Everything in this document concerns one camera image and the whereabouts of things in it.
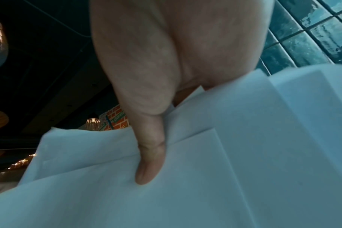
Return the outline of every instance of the hand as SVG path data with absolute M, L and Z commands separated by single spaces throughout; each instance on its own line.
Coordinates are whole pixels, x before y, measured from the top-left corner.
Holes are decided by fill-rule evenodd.
M 162 113 L 176 94 L 252 71 L 274 0 L 91 0 L 92 38 L 139 144 L 135 180 L 165 160 Z

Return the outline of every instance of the stack of paper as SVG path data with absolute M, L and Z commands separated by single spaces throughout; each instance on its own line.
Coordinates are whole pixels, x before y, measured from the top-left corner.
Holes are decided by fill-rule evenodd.
M 0 194 L 0 228 L 342 227 L 342 66 L 254 71 L 198 91 L 165 126 L 145 186 L 131 128 L 51 130 Z

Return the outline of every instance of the dark ceiling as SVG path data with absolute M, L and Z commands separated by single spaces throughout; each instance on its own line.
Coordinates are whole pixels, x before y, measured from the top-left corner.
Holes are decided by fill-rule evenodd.
M 88 0 L 0 0 L 0 22 L 9 44 L 0 110 L 10 119 L 0 149 L 36 147 L 51 126 L 77 128 L 117 103 L 94 53 Z

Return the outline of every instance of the tile wall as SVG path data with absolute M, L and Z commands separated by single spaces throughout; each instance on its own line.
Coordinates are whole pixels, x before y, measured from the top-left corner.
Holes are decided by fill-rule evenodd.
M 270 75 L 319 63 L 342 63 L 342 0 L 276 0 L 256 68 Z

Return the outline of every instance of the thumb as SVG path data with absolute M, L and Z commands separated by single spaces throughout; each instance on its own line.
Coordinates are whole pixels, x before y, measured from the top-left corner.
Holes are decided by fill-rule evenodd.
M 160 115 L 127 112 L 141 154 L 135 175 L 138 184 L 147 184 L 160 172 L 165 161 L 165 132 Z

